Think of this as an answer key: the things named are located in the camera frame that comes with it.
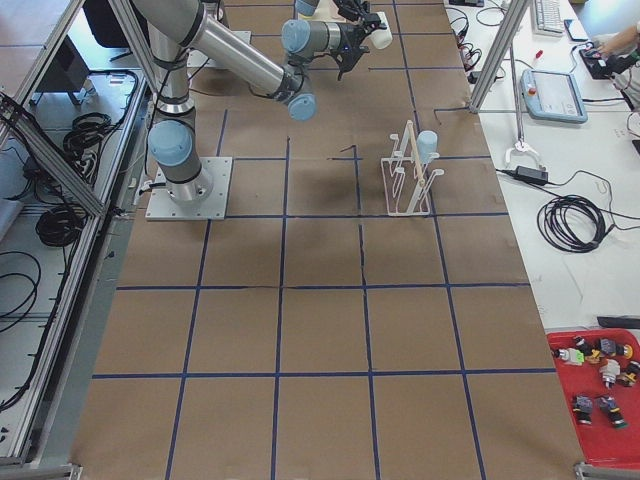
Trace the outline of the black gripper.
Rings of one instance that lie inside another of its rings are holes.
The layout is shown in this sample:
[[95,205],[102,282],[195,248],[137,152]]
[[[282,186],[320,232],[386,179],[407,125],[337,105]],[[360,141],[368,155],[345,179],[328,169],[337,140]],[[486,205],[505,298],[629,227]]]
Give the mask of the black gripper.
[[366,31],[360,25],[342,22],[329,23],[329,55],[340,73],[351,72],[364,54],[369,52],[362,43]]
[[361,0],[337,0],[338,14],[351,22],[371,20],[370,2]]

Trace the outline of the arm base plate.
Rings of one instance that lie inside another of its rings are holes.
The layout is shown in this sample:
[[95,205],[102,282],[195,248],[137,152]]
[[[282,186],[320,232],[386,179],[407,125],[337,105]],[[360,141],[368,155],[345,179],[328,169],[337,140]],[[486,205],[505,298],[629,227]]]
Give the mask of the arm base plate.
[[200,175],[185,184],[168,182],[158,168],[146,208],[150,221],[224,220],[232,174],[232,157],[201,157]]

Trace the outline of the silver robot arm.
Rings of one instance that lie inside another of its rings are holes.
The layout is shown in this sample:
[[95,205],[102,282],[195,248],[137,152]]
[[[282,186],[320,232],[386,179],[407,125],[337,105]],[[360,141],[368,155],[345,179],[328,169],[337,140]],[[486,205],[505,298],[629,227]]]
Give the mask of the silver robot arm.
[[140,1],[158,69],[159,103],[147,141],[178,205],[213,197],[223,177],[210,171],[215,154],[238,156],[228,180],[236,214],[273,214],[284,202],[285,138],[305,130],[328,132],[360,116],[375,78],[357,72],[376,18],[359,1],[356,18],[329,22],[307,18],[300,1],[293,19],[264,6],[257,18],[275,32],[270,46],[237,37],[219,1]]

